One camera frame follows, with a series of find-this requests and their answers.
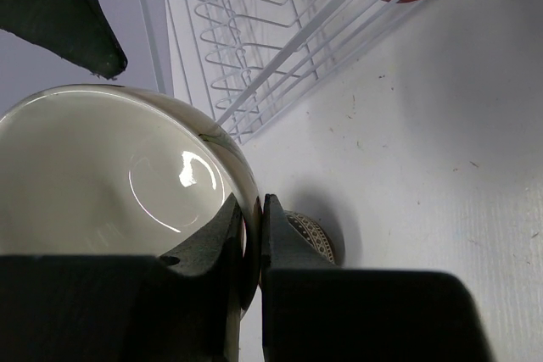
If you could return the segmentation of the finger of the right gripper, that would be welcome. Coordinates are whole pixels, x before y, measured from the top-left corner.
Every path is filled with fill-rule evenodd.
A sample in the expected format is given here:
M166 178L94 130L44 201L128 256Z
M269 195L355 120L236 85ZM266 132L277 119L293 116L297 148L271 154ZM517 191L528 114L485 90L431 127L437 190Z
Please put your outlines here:
M99 0L1 0L1 29L108 80L128 64Z

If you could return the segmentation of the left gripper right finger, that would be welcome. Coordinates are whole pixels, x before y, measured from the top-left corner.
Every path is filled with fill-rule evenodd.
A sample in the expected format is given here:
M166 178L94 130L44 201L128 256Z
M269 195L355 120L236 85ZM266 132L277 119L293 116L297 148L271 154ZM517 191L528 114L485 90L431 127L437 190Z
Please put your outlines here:
M268 361L491 361L470 292L427 270L344 269L327 261L267 195L262 346Z

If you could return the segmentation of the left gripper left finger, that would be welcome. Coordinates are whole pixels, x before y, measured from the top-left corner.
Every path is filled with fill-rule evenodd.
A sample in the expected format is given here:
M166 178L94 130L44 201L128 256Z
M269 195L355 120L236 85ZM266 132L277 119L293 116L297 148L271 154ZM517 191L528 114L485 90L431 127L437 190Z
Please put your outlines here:
M159 256L4 256L4 361L235 361L241 209Z

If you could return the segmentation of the beige bowl with flower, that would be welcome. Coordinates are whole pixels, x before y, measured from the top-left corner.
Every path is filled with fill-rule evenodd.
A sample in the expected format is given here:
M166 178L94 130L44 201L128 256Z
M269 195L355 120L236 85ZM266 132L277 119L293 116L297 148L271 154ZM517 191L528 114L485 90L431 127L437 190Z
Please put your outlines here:
M81 84L39 92L1 119L1 252L154 255L193 246L235 201L243 262L225 356L238 359L240 320L260 273L261 203L234 140L164 94Z

